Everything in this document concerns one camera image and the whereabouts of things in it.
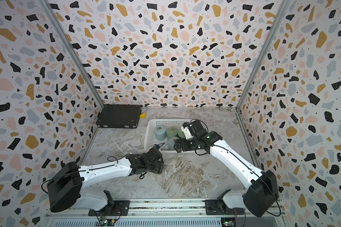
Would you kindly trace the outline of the blue-grey canister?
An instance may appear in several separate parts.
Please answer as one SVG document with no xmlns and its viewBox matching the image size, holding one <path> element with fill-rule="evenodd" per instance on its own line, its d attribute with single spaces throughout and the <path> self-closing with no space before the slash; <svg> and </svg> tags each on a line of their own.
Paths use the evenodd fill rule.
<svg viewBox="0 0 341 227">
<path fill-rule="evenodd" d="M 178 139 L 179 139 L 179 137 L 176 137 L 176 136 L 170 137 L 168 139 L 169 150 L 175 150 L 174 145 Z"/>
</svg>

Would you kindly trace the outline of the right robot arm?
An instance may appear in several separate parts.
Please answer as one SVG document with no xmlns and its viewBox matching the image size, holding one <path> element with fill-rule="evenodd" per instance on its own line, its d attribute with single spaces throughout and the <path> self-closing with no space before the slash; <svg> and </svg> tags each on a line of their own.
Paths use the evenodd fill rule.
<svg viewBox="0 0 341 227">
<path fill-rule="evenodd" d="M 243 190 L 228 191 L 221 199 L 230 209 L 246 208 L 256 217 L 262 217 L 278 200 L 278 185 L 275 174 L 263 171 L 249 163 L 227 144 L 215 131 L 201 138 L 178 139 L 174 149 L 178 152 L 203 149 L 207 154 L 221 161 L 232 171 L 244 186 Z"/>
</svg>

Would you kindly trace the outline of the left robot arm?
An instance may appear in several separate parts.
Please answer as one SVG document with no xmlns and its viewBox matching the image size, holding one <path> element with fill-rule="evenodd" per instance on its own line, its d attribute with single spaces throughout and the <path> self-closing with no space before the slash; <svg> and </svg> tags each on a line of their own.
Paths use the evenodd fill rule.
<svg viewBox="0 0 341 227">
<path fill-rule="evenodd" d="M 62 212 L 69 208 L 87 208 L 90 216 L 106 216 L 115 211 L 115 203 L 109 191 L 93 191 L 96 183 L 118 177 L 139 175 L 143 179 L 148 172 L 161 174 L 164 160 L 157 148 L 147 153 L 127 154 L 121 159 L 98 165 L 79 166 L 66 164 L 52 179 L 45 181 L 50 211 Z"/>
</svg>

